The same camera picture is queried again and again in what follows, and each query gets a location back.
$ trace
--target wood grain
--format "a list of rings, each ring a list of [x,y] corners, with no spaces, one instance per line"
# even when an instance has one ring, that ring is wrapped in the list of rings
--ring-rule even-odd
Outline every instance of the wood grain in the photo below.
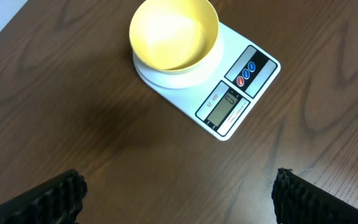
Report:
[[[0,203],[75,168],[80,223],[275,223],[286,167],[358,208],[358,1],[211,2],[282,64],[227,142],[137,76],[142,0],[30,0],[0,33]]]

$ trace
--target bowl rim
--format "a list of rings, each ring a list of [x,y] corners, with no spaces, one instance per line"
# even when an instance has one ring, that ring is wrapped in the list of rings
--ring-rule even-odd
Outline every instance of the bowl rim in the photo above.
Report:
[[[139,58],[140,61],[142,61],[143,63],[145,63],[147,66],[149,66],[150,68],[154,68],[158,71],[162,71],[162,72],[166,72],[166,73],[177,73],[177,72],[182,72],[182,71],[185,71],[185,70],[188,70],[188,69],[191,69],[197,65],[199,65],[207,55],[209,55],[212,51],[212,49],[216,46],[216,43],[218,42],[218,37],[219,37],[219,33],[220,33],[220,26],[219,26],[219,16],[215,10],[215,7],[211,4],[211,2],[209,0],[199,0],[199,1],[206,1],[210,8],[213,10],[214,12],[214,15],[215,15],[215,18],[217,20],[217,28],[218,28],[218,32],[216,33],[216,37],[215,37],[215,41],[214,41],[214,44],[212,45],[212,47],[209,49],[208,53],[206,53],[204,55],[203,58],[199,59],[196,63],[194,63],[193,65],[190,65],[190,66],[187,66],[185,68],[180,68],[180,69],[161,69],[161,68],[157,68],[155,66],[152,66],[150,64],[148,64],[147,62],[145,62],[138,54],[137,52],[135,51],[134,49],[134,45],[132,44],[132,38],[131,38],[131,30],[132,30],[132,24],[133,24],[133,21],[134,21],[134,18],[135,18],[135,15],[138,13],[138,11],[141,9],[142,6],[144,6],[144,4],[146,4],[147,1],[153,1],[153,0],[145,0],[137,9],[136,9],[136,12],[134,13],[134,15],[132,16],[132,19],[131,19],[131,24],[129,25],[129,42],[131,43],[131,48],[132,48],[132,51],[136,54],[137,58]]]

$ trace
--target black object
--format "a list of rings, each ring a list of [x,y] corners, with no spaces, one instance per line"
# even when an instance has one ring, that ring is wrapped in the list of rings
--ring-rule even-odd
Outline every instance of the black object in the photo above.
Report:
[[[358,209],[279,169],[273,185],[273,203],[279,224],[358,223]]]
[[[73,224],[87,191],[84,177],[68,170],[0,205],[0,224]]]

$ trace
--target red button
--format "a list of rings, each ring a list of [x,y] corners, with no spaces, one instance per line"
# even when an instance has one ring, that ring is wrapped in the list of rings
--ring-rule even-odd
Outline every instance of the red button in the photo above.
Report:
[[[239,85],[239,87],[244,85],[244,78],[242,76],[237,77],[237,85]]]

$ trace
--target white kitchen scale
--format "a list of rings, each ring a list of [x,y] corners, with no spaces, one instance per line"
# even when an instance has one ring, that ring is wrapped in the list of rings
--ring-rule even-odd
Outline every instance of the white kitchen scale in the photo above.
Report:
[[[281,70],[280,63],[250,40],[220,23],[216,45],[187,73],[166,74],[134,53],[148,86],[219,140],[228,140]]]

